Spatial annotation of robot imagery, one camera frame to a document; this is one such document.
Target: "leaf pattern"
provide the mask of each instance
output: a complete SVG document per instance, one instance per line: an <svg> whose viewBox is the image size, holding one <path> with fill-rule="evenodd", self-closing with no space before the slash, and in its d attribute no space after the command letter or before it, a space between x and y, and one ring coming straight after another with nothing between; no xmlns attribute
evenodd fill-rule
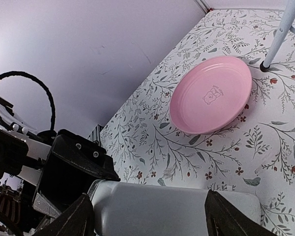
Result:
<svg viewBox="0 0 295 236"><path fill-rule="evenodd" d="M101 131L122 181L251 193L260 199L263 227L295 235L295 35L287 35L269 72L259 69L282 14L214 10L194 26ZM251 70L247 105L213 133L178 130L169 114L177 84L223 55Z"/></svg>

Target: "white plastic container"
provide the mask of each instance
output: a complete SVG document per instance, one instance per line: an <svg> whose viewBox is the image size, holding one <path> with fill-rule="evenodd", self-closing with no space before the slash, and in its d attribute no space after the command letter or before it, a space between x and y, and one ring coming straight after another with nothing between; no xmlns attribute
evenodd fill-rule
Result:
<svg viewBox="0 0 295 236"><path fill-rule="evenodd" d="M95 232L100 236L207 236L208 190L101 180L90 188ZM260 223L256 196L219 192L243 214Z"/></svg>

